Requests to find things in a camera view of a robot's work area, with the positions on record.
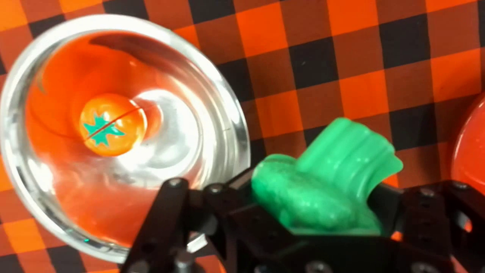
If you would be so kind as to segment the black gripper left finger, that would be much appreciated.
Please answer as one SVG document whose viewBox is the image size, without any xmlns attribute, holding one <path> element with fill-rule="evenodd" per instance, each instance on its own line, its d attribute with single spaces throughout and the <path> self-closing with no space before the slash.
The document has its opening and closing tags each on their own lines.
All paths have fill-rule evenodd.
<svg viewBox="0 0 485 273">
<path fill-rule="evenodd" d="M 237 176 L 226 184 L 192 190 L 187 179 L 169 179 L 158 191 L 122 273 L 204 273 L 198 258 L 205 254 L 214 255 L 228 273 L 254 273 L 252 257 L 229 220 L 248 182 L 248 176 Z"/>
</svg>

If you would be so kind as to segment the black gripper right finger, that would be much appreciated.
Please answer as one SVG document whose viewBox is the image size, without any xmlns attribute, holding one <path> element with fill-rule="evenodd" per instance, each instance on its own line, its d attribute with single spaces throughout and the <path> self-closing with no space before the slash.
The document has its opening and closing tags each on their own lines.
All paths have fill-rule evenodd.
<svg viewBox="0 0 485 273">
<path fill-rule="evenodd" d="M 380 185 L 373 211 L 398 244 L 399 273 L 485 273 L 485 196 L 473 187 Z"/>
</svg>

